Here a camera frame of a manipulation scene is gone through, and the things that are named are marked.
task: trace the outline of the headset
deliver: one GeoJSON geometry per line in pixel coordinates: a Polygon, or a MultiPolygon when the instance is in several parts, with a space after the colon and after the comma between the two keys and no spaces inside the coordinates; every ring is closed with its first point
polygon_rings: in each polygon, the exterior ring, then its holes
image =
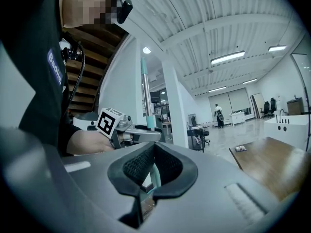
{"type": "Polygon", "coordinates": [[[122,2],[122,0],[119,1],[122,4],[122,7],[117,8],[117,21],[119,24],[123,24],[132,11],[133,4],[131,0],[125,0],[124,2],[122,2]]]}

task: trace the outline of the white column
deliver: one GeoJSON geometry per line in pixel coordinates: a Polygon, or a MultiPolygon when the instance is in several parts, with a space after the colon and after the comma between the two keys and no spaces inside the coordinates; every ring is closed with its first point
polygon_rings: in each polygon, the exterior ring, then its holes
{"type": "Polygon", "coordinates": [[[116,53],[100,90],[98,110],[111,107],[144,123],[142,114],[140,42],[128,36],[116,53]]]}
{"type": "Polygon", "coordinates": [[[163,61],[162,67],[170,105],[174,145],[188,148],[187,125],[176,70],[170,60],[163,61]]]}

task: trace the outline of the white shirt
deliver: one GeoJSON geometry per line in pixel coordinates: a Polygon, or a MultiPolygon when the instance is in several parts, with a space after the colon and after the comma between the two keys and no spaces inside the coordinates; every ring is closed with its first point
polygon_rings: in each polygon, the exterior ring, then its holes
{"type": "Polygon", "coordinates": [[[218,110],[221,110],[223,112],[223,110],[222,110],[222,108],[220,106],[216,106],[215,112],[218,111],[218,110]]]}

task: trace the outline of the shirt logo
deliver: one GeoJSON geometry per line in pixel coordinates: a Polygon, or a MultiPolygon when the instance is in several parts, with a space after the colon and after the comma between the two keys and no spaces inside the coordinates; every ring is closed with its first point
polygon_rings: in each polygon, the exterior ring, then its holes
{"type": "Polygon", "coordinates": [[[63,79],[63,74],[59,70],[59,67],[58,67],[58,65],[56,63],[56,60],[54,59],[54,55],[53,55],[52,49],[50,49],[50,51],[48,52],[48,62],[49,62],[49,65],[50,65],[50,67],[52,69],[52,73],[54,74],[54,77],[55,77],[56,81],[58,82],[59,85],[61,85],[62,79],[63,79]]]}

